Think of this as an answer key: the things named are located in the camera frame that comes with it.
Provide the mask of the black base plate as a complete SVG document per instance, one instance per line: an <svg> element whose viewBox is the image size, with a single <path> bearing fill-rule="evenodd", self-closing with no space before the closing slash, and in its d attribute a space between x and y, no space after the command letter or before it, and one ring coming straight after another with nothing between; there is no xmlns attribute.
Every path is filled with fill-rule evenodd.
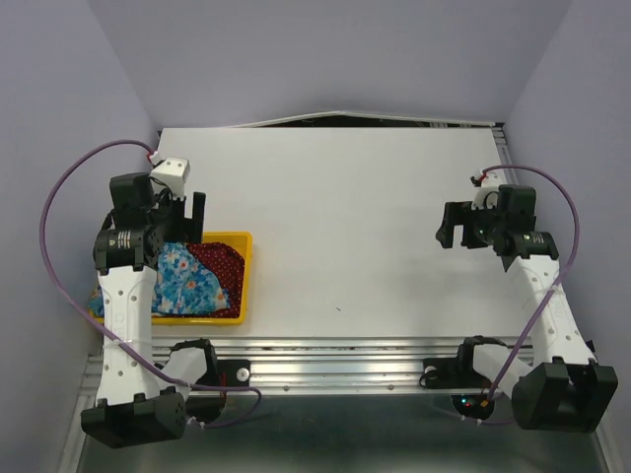
<svg viewBox="0 0 631 473"><path fill-rule="evenodd" d="M212 362L206 373L196 380L197 384L223 387L248 387L250 361L219 360ZM216 422L227 409L228 394L225 392L210 396L190 395L186 402L186 415L191 423L203 423L205 427Z"/></svg>
<svg viewBox="0 0 631 473"><path fill-rule="evenodd" d="M495 402L486 400L491 381L473 369L462 369L457 358L426 358L418 385L429 390L455 390L453 411L462 421L485 426L507 426L510 419L494 417Z"/></svg>

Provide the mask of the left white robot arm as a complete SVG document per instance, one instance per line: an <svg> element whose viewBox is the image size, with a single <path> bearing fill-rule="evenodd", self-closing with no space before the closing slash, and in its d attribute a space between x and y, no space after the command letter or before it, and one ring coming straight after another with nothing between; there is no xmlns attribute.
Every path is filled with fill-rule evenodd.
<svg viewBox="0 0 631 473"><path fill-rule="evenodd" d="M110 448L182 437L185 402L194 384L212 386L219 364L207 339L175 345L167 363L153 362L152 299L165 242L201 240L205 196L193 195L185 217L184 171L135 172L109 183L112 221L94 259L104 304L101 382L94 407L81 414L85 434Z"/></svg>

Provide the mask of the yellow plastic tray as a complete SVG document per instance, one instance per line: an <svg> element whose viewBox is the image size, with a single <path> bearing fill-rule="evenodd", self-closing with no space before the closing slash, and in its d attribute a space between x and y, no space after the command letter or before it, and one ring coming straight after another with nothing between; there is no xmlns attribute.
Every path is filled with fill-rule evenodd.
<svg viewBox="0 0 631 473"><path fill-rule="evenodd" d="M252 257L248 232L205 233L200 243L167 243L151 302L162 325L239 325L245 320Z"/></svg>

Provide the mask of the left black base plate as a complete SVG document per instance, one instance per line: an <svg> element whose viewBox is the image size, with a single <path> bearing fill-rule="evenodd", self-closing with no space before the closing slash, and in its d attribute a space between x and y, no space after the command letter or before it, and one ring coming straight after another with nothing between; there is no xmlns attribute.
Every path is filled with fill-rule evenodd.
<svg viewBox="0 0 631 473"><path fill-rule="evenodd" d="M196 380L197 384L223 387L248 387L250 361L219 360L212 362L206 373ZM186 402L186 415L191 423L203 423L205 427L216 422L227 409L228 394L225 392L210 396L190 395Z"/></svg>

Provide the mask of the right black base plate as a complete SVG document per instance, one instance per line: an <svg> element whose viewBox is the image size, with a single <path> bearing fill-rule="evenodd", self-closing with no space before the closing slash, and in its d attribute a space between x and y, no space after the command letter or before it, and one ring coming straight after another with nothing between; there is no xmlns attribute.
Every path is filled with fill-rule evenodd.
<svg viewBox="0 0 631 473"><path fill-rule="evenodd" d="M494 417L495 402L486 400L491 381L473 369L462 369L457 358L426 358L418 385L429 390L455 390L453 411L462 421L485 426L507 426L510 419Z"/></svg>

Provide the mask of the aluminium frame rail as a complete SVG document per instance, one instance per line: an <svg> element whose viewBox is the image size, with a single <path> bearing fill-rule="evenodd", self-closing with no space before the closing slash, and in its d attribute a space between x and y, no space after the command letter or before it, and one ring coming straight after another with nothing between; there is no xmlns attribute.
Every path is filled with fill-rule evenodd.
<svg viewBox="0 0 631 473"><path fill-rule="evenodd" d="M211 343L221 361L249 361L249 384L272 397L424 394L423 360L452 358L463 340L218 336Z"/></svg>

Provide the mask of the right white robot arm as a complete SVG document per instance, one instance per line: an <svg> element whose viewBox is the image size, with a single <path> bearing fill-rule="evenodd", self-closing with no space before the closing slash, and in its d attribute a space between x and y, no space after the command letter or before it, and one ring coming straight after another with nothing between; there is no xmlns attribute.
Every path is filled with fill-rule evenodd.
<svg viewBox="0 0 631 473"><path fill-rule="evenodd" d="M465 418L484 422L494 393L511 401L524 430L592 433L618 386L614 368L603 366L583 339L558 277L559 253L552 235L536 229L536 192L527 186L483 186L471 201L448 202L436 233L442 248L462 229L466 249L490 247L517 290L521 309L534 321L526 340L533 360L513 355L493 337L465 338L451 359L427 359L419 379L430 389L472 389L454 398Z"/></svg>

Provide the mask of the blue floral skirt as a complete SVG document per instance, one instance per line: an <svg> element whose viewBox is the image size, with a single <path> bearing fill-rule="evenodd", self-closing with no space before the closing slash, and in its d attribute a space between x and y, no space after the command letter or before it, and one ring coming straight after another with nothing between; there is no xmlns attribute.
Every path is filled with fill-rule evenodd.
<svg viewBox="0 0 631 473"><path fill-rule="evenodd" d="M206 316L218 289L215 277L188 251L188 244L168 242L159 258L151 311L158 316Z"/></svg>

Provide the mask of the red polka dot skirt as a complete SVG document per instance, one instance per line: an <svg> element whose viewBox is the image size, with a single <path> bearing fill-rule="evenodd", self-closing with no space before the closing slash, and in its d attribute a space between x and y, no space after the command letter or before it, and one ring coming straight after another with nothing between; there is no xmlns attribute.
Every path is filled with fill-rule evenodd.
<svg viewBox="0 0 631 473"><path fill-rule="evenodd" d="M245 260L231 246L221 242L189 244L191 255L217 280L211 293L213 308L204 309L211 318L237 319L241 315Z"/></svg>

